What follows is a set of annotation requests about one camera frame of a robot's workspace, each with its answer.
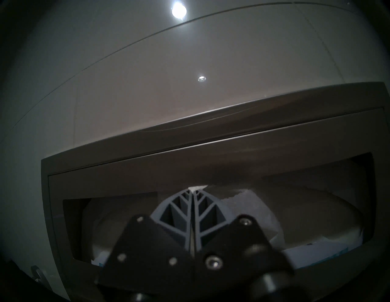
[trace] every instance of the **black metal plate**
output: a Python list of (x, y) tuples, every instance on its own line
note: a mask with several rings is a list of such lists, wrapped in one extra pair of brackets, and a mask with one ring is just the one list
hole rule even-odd
[[(119, 254), (126, 260), (118, 261)], [(169, 259), (177, 258), (171, 266)], [(132, 217), (98, 277), (98, 284), (130, 292), (161, 295), (190, 284), (191, 255), (147, 215)]]

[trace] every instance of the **ceiling light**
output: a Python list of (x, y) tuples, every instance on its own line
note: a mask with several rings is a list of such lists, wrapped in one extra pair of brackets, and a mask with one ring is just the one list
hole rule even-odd
[(183, 20), (184, 16), (186, 15), (187, 13), (187, 9), (184, 5), (182, 5), (181, 3), (179, 2), (176, 2), (174, 5), (173, 5), (173, 8), (172, 8), (172, 15), (177, 18), (177, 19), (181, 19)]

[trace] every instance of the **metal bracket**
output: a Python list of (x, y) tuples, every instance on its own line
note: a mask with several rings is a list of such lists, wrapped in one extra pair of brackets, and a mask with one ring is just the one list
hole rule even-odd
[(43, 274), (43, 272), (39, 269), (39, 267), (37, 267), (36, 265), (32, 266), (31, 267), (31, 272), (32, 272), (32, 275), (33, 275), (33, 279), (35, 280), (35, 282), (43, 285), (44, 287), (46, 287), (48, 290), (51, 290), (51, 286), (50, 286), (50, 283), (49, 281), (46, 279), (45, 275)]

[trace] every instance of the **wall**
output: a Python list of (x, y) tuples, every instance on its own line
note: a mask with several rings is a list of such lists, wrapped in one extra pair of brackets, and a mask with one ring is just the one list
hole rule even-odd
[(2, 253), (28, 274), (38, 265), (67, 297), (44, 222), (42, 158), (271, 95), (356, 81), (390, 87), (389, 57), (352, 4), (257, 5), (271, 2), (183, 0), (183, 20), (172, 1), (56, 3), (0, 92)]

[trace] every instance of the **open drawer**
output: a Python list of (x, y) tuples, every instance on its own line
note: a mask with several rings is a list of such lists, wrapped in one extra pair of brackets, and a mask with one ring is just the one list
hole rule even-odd
[[(389, 155), (389, 131), (384, 111), (378, 108), (51, 174), (47, 181), (55, 234), (51, 244), (56, 246), (53, 254), (69, 295), (99, 301), (102, 297), (94, 280), (100, 268), (91, 264), (96, 256), (92, 251), (95, 239), (93, 230), (88, 237), (83, 226), (88, 208), (109, 204), (116, 208), (116, 214), (111, 212), (107, 219), (90, 218), (90, 225), (106, 219), (102, 230), (112, 230), (113, 235), (100, 245), (109, 248), (127, 217), (150, 215), (165, 198), (185, 188), (207, 185), (204, 190), (222, 201), (240, 190), (250, 190), (274, 213), (288, 238), (279, 248), (288, 249), (317, 239), (316, 234), (301, 235), (312, 223), (310, 219), (298, 226), (283, 209), (300, 204), (296, 200), (306, 198), (297, 197), (302, 190), (318, 191), (332, 196), (335, 203), (347, 203), (344, 208), (354, 207), (359, 214), (348, 219), (355, 230), (361, 230), (362, 240), (347, 253), (297, 269), (297, 281), (313, 298), (319, 298), (357, 276), (388, 243)], [(306, 205), (315, 204), (313, 200), (316, 197)], [(321, 211), (332, 208), (332, 202), (312, 209), (323, 217)], [(247, 210), (256, 217), (257, 213)], [(245, 208), (235, 211), (245, 212)], [(324, 221), (337, 216), (333, 212), (326, 215)], [(343, 215), (330, 223), (343, 222)], [(341, 229), (349, 230), (349, 225), (328, 237), (337, 239)]]

